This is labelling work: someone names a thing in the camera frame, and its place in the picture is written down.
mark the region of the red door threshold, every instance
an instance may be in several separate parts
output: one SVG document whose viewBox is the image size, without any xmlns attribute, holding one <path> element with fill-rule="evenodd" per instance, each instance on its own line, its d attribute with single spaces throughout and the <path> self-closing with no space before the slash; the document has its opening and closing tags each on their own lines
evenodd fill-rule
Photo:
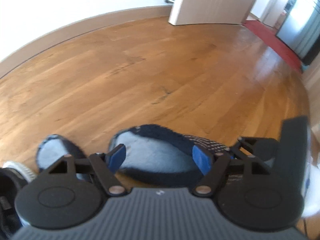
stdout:
<svg viewBox="0 0 320 240">
<path fill-rule="evenodd" d="M 301 73 L 301 61 L 298 56 L 270 30 L 259 21 L 246 20 L 243 26 L 257 35 L 272 48 L 293 70 Z"/>
</svg>

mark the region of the gray ribbed panel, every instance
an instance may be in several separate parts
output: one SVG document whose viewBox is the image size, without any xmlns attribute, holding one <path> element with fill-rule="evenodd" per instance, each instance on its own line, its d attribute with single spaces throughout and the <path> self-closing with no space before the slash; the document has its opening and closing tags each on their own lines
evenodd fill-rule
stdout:
<svg viewBox="0 0 320 240">
<path fill-rule="evenodd" d="M 88 222 L 65 230 L 25 227 L 13 240 L 304 240 L 295 228 L 257 233 L 226 220 L 209 199 L 186 188 L 134 188 L 128 196 L 111 198 Z"/>
</svg>

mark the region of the white shoe sole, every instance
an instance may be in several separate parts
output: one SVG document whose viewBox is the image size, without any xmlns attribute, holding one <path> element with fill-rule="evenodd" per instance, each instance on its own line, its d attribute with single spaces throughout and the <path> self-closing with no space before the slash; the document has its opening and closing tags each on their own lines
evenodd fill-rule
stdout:
<svg viewBox="0 0 320 240">
<path fill-rule="evenodd" d="M 27 166 L 23 165 L 22 163 L 14 162 L 14 161 L 7 161 L 3 164 L 3 168 L 11 168 L 16 170 L 21 174 L 21 176 L 30 183 L 36 178 L 36 174 L 29 169 Z"/>
</svg>

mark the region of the baseboard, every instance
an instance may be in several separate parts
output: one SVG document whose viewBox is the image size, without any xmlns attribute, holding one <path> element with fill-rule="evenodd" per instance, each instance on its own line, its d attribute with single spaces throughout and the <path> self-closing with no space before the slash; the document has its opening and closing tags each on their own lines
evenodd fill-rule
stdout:
<svg viewBox="0 0 320 240">
<path fill-rule="evenodd" d="M 150 6 L 121 10 L 87 18 L 70 25 L 66 25 L 16 50 L 0 62 L 0 78 L 31 59 L 35 55 L 59 43 L 70 40 L 76 36 L 88 33 L 111 25 L 121 24 L 134 20 L 169 16 L 172 5 Z"/>
</svg>

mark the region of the gray appliance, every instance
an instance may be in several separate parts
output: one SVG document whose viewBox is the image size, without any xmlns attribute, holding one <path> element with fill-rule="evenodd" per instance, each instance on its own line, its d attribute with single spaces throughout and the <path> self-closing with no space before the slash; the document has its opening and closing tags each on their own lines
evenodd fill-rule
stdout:
<svg viewBox="0 0 320 240">
<path fill-rule="evenodd" d="M 295 0 L 276 36 L 291 48 L 303 63 L 310 64 L 309 52 L 315 50 L 314 45 L 320 36 L 320 0 Z"/>
</svg>

